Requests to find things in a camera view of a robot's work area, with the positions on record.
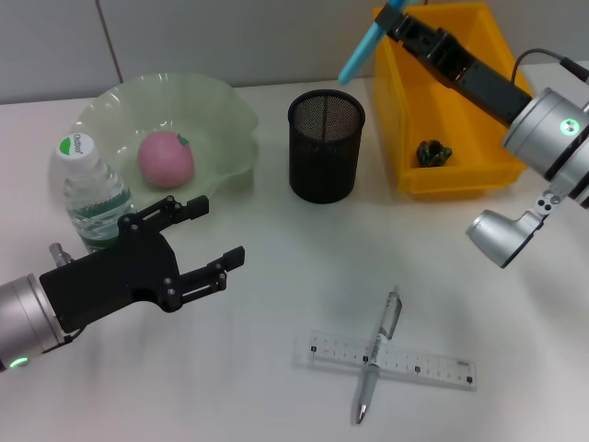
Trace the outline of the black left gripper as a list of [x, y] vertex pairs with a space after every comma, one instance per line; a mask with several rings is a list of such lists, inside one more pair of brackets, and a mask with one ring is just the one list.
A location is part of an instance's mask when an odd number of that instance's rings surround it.
[[166, 313], [226, 290], [227, 274], [245, 263], [239, 246], [221, 258], [179, 274], [175, 253], [161, 231], [209, 213], [202, 195], [181, 204], [172, 195], [120, 218], [117, 242], [40, 276], [64, 332], [74, 332], [136, 302]]

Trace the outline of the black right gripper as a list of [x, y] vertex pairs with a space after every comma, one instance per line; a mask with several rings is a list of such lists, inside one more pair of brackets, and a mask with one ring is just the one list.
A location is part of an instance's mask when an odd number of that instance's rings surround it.
[[494, 120], [509, 127], [532, 97], [483, 63], [444, 29], [434, 29], [417, 18], [385, 5], [375, 23], [416, 58], [427, 58], [437, 81], [453, 89]]

